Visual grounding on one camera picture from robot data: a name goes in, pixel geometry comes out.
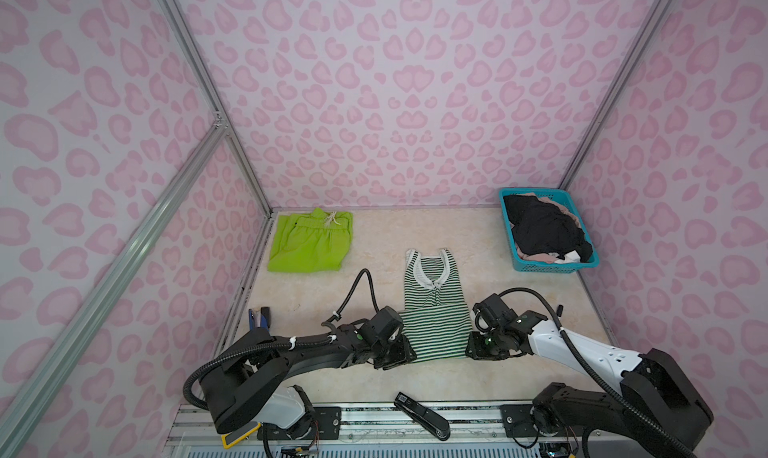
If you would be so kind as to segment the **teal plastic laundry basket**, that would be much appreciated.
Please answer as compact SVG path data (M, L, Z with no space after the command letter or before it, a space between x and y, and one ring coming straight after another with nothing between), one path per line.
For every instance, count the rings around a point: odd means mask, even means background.
M503 188L498 197L515 270L572 273L599 264L585 222L569 193Z

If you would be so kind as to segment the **blue stapler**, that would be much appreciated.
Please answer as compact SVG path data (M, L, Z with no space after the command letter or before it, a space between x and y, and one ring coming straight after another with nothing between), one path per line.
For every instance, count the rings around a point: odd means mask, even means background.
M250 330L271 327L271 310L269 307L250 308L248 310L248 325Z

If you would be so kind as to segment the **lime green shorts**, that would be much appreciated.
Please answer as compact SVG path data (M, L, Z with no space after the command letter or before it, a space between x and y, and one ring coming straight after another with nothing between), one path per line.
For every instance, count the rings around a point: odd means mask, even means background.
M275 273L339 271L350 251L354 217L350 212L281 215L267 269Z

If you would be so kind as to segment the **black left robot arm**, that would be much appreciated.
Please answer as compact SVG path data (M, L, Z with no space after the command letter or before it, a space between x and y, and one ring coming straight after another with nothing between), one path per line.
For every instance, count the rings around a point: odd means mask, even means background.
M298 385L285 387L285 380L362 364L389 370L417 358L402 321L389 308L372 319L328 328L325 334L306 337L251 330L192 372L184 382L183 397L208 411L221 435L252 422L290 430L306 425L314 410L306 392Z

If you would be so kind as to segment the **green white striped shirt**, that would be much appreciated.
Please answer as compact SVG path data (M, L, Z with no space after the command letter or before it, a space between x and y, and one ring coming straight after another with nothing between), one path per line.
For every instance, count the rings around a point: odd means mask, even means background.
M465 356L472 320L449 249L435 256L407 252L401 318L417 363Z

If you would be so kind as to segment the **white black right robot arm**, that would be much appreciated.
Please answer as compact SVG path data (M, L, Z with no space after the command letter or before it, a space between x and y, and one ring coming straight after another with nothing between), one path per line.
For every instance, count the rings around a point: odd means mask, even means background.
M636 441L654 457L691 457L714 415L677 362L667 353L619 349L528 311L502 317L471 333L466 354L500 361L534 355L591 378L595 391L561 382L532 401L530 425L541 436L569 429L585 436L608 432Z

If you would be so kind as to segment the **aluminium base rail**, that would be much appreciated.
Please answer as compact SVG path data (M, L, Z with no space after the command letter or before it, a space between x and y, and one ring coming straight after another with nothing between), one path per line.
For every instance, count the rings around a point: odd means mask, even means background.
M636 441L578 427L538 434L526 401L439 401L426 408L448 424L440 440L387 402L320 403L316 430L291 440L273 428L216 433L203 411L183 406L161 454L164 457L645 457Z

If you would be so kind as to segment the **black stapler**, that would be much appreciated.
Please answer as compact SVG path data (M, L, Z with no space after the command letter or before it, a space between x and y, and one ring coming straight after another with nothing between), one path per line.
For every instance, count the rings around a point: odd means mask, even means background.
M405 413L412 421L440 441L447 441L451 435L449 421L433 409L423 405L403 392L399 392L393 406Z

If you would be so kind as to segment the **yellow calculator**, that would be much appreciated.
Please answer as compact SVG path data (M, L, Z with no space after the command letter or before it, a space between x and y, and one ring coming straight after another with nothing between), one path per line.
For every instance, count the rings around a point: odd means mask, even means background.
M237 430L223 434L221 436L222 447L224 449L230 449L239 443L248 440L254 433L256 433L262 424L257 421L249 422Z

